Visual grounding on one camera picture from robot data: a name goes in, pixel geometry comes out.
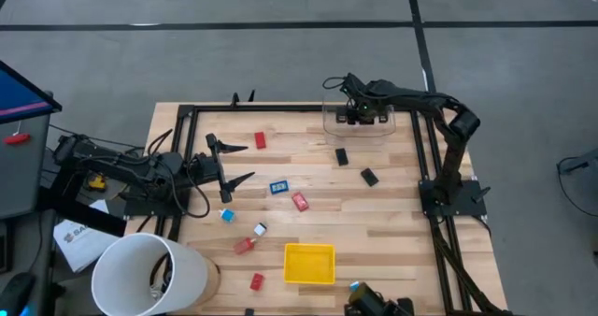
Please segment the white bucket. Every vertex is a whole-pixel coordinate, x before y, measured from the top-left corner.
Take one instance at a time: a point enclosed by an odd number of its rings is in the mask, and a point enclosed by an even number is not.
[[[151,296],[151,270],[167,252],[172,259],[172,278],[162,298],[156,301]],[[197,251],[162,237],[137,233],[119,239],[104,251],[93,270],[92,293],[95,304],[106,315],[155,315],[193,304],[204,292],[207,280],[206,259]]]

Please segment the yellow tray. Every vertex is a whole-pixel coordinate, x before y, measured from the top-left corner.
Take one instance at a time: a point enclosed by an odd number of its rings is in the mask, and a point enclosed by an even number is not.
[[[334,284],[335,246],[286,244],[284,247],[286,283]]]

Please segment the concrete floor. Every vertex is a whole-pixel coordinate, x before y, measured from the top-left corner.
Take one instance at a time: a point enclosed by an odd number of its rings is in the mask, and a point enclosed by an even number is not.
[[[598,20],[598,0],[419,1],[425,21]],[[7,0],[0,9],[0,24],[410,19],[408,0]],[[492,240],[510,308],[594,315],[598,223],[567,203],[555,164],[598,147],[598,29],[425,35],[438,91],[482,120],[470,151],[492,187]],[[54,124],[135,144],[145,143],[159,101],[223,101],[252,89],[257,100],[320,100],[321,81],[348,71],[423,88],[410,28],[0,32],[0,58],[55,92],[64,111]],[[51,147],[57,137],[50,133]],[[580,206],[598,212],[595,181],[587,171],[564,179]],[[73,289],[61,314],[94,309],[86,278],[66,283]]]

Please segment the wooden table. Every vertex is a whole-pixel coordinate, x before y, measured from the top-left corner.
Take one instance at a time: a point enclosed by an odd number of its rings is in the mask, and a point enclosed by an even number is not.
[[[156,105],[148,142],[174,126],[177,109],[177,103]],[[181,313],[238,315],[253,308],[258,315],[342,314],[349,284],[359,280],[387,299],[410,297],[418,315],[444,314],[430,227],[420,211],[420,170],[411,120],[407,113],[396,113],[395,120],[396,132],[386,144],[345,147],[349,165],[339,167],[336,147],[325,142],[321,113],[200,113],[194,152],[209,152],[208,133],[228,144],[246,145],[245,151],[222,156],[224,171],[228,179],[250,171],[255,175],[237,188],[233,202],[227,205],[220,201],[217,184],[202,186],[211,213],[202,220],[183,219],[179,242],[211,258],[222,273],[221,287],[211,300]],[[253,134],[261,131],[266,136],[265,150],[255,148]],[[429,154],[425,131],[422,135]],[[162,151],[168,151],[170,139]],[[185,145],[183,135],[181,153]],[[441,153],[445,148],[442,142]],[[380,180],[373,188],[360,175],[367,167]],[[468,154],[462,173],[464,177],[473,174]],[[291,192],[271,195],[268,184],[277,180],[287,180]],[[294,191],[305,195],[309,210],[297,211],[291,200]],[[221,208],[235,211],[234,223],[221,220]],[[193,193],[190,210],[205,209],[201,197]],[[133,233],[142,220],[131,220],[127,233]],[[265,236],[254,251],[235,255],[233,245],[242,237],[251,237],[257,223],[268,226]],[[455,223],[465,267],[488,298],[506,308],[488,232],[469,217],[456,218]],[[150,222],[145,231],[151,233],[153,228]],[[334,244],[336,284],[285,284],[283,252],[289,242]],[[255,272],[265,276],[260,292],[249,289]],[[455,308],[459,308],[452,270],[449,275]]]

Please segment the red object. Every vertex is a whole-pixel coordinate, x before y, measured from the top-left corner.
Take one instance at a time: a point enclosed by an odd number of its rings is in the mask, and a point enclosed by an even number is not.
[[[258,149],[265,148],[265,136],[263,135],[263,132],[255,133],[255,146]]]
[[[8,136],[4,138],[4,142],[10,145],[21,144],[22,142],[26,142],[31,138],[29,134],[17,134],[13,136]]]
[[[233,249],[237,255],[241,255],[246,251],[253,250],[255,246],[255,239],[251,240],[250,238],[246,237],[242,241],[238,242]]]
[[[300,212],[309,208],[306,198],[301,193],[293,194],[292,201],[295,202],[295,206],[297,206],[297,209],[299,209]]]
[[[251,290],[259,291],[262,288],[263,283],[263,275],[255,273],[253,274],[253,279],[251,279]]]

